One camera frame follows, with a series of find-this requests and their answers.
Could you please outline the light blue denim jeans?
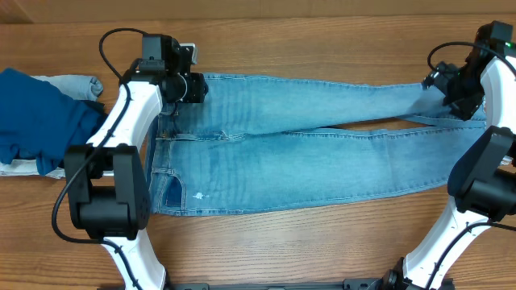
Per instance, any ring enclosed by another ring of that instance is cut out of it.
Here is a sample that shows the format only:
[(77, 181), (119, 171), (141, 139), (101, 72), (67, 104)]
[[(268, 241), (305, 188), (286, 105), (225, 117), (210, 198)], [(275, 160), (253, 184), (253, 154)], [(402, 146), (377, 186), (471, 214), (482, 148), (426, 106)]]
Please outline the light blue denim jeans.
[(149, 133), (152, 212), (215, 216), (345, 204), (447, 183), (489, 122), (436, 88), (208, 73), (203, 103)]

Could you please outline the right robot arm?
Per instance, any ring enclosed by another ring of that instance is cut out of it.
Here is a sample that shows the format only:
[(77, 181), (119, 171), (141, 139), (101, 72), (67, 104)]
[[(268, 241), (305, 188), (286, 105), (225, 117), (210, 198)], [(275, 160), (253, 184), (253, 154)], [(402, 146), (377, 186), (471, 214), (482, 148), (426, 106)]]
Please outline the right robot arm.
[(515, 44), (513, 28), (493, 21), (481, 26), (464, 66), (431, 66), (422, 86), (436, 87), (444, 104), (469, 120), (486, 104), (487, 129), (451, 170), (445, 209), (423, 241), (371, 289), (453, 289), (445, 275), (471, 242), (515, 213)]

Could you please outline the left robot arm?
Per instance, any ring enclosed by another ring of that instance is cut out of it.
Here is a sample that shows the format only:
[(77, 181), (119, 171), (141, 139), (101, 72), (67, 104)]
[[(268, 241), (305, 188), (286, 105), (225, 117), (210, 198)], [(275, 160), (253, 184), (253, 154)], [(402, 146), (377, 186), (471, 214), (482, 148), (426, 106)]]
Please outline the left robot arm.
[(193, 43), (144, 32), (142, 56), (115, 74), (119, 96), (106, 121), (64, 156), (66, 185), (52, 228), (67, 242), (104, 247), (125, 289), (172, 287), (146, 230), (151, 201), (139, 151), (165, 104), (204, 101), (204, 76), (191, 70), (197, 58)]

